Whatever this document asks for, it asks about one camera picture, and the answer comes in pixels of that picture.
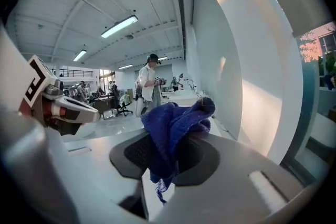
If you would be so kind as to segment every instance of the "office chair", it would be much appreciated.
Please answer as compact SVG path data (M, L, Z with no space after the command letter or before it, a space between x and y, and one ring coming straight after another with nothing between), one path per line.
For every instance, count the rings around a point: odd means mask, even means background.
M119 105L118 105L118 108L117 108L116 116L118 116L121 113L123 113L124 116L127 116L129 112L131 112L133 114L133 111L126 109L126 107L128 105L130 105L131 103L132 103L132 101L131 101L130 96L128 94L124 94L119 100Z

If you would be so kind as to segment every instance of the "blue towel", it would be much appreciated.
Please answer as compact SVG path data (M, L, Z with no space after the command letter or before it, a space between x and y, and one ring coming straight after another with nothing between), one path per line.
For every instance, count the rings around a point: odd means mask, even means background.
M150 179L160 201L178 174L175 149L181 138L188 132L210 131L207 119L215 112L215 104L210 98L199 99L192 107L179 107L176 103L158 106L141 117L144 128L150 133L156 146L149 164Z

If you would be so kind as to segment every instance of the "railing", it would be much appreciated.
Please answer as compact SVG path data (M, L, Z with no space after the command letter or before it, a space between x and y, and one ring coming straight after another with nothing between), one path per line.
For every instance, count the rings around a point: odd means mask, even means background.
M55 74L56 70L51 69L51 72ZM84 77L84 78L92 78L93 71L85 71L85 70L71 70L71 69L60 69L59 74L55 74L58 77Z

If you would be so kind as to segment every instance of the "white shirt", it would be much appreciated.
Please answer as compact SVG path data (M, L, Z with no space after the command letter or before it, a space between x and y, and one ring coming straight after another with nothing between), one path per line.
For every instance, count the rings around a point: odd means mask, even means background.
M152 100L152 94L154 90L154 85L145 87L145 84L147 81L153 81L155 80L155 71L154 69L150 68L149 65L145 65L143 68L139 71L139 77L138 81L140 82L140 85L142 86L142 97L144 97L147 101L153 101Z

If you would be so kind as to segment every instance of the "fluorescent light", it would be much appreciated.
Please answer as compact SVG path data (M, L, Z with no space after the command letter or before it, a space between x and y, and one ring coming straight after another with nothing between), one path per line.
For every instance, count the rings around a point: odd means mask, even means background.
M74 62L77 62L80 57L82 57L84 54L86 54L86 50L82 50L78 55L75 57Z
M122 20L121 22L118 22L117 24L113 25L110 29L106 30L101 34L103 38L107 38L111 35L113 35L115 32L128 27L131 24L134 24L138 21L138 18L135 15L132 15L125 20Z
M124 67L119 67L119 69L126 69L126 68L130 68L132 67L133 65L128 65L128 66L124 66Z

